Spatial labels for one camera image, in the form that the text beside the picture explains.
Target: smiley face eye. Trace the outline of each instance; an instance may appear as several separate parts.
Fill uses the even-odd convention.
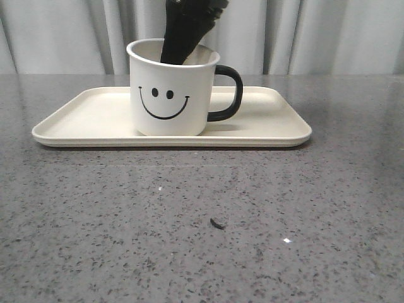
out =
[[[157,88],[153,88],[153,89],[151,90],[151,94],[153,95],[153,97],[157,97],[157,96],[158,96],[158,90],[157,90]]]
[[[174,92],[172,90],[167,90],[167,99],[172,99],[174,97]]]

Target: rectangular tray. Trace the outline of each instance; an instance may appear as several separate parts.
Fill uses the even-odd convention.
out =
[[[199,136],[144,136],[133,127],[129,87],[85,90],[32,129],[39,143],[54,147],[273,146],[310,138],[311,127],[275,90],[245,86],[232,118],[209,122]],[[234,87],[214,86],[210,110],[229,106]]]

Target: curtain fold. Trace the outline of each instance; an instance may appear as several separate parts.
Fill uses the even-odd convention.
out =
[[[403,0],[230,0],[202,43],[241,74],[404,73]],[[0,74],[128,74],[165,0],[0,0]]]

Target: granite countertop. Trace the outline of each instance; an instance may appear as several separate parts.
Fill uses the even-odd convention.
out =
[[[0,76],[0,302],[404,302],[404,76],[243,79],[310,141],[48,148],[34,125],[129,76]]]

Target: smiley face mouth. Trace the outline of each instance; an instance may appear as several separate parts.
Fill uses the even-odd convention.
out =
[[[155,115],[155,114],[152,113],[150,110],[148,110],[147,106],[145,105],[145,102],[143,101],[143,96],[142,96],[142,94],[141,94],[141,89],[142,89],[142,87],[139,86],[140,100],[141,100],[141,103],[142,103],[142,105],[143,105],[143,108],[145,109],[145,111],[147,111],[147,113],[148,113],[149,115],[151,115],[152,117],[154,117],[154,118],[156,118],[156,119],[160,119],[160,120],[170,120],[170,119],[173,119],[173,118],[177,117],[177,116],[185,109],[185,107],[187,106],[189,96],[185,96],[184,105],[181,107],[181,109],[179,110],[179,112],[175,113],[174,115],[168,116],[168,117],[162,117],[162,116]]]

